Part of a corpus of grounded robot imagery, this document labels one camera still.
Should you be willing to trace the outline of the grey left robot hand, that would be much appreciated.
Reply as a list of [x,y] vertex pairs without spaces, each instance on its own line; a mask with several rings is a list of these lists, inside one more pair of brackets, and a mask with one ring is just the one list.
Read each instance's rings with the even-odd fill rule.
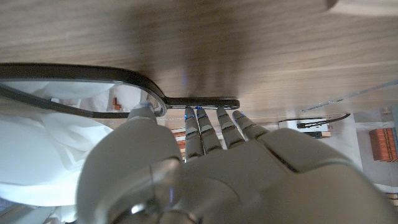
[[397,211],[356,164],[291,129],[268,131],[217,109],[186,108],[186,153],[137,105],[89,153],[78,223],[396,223]]

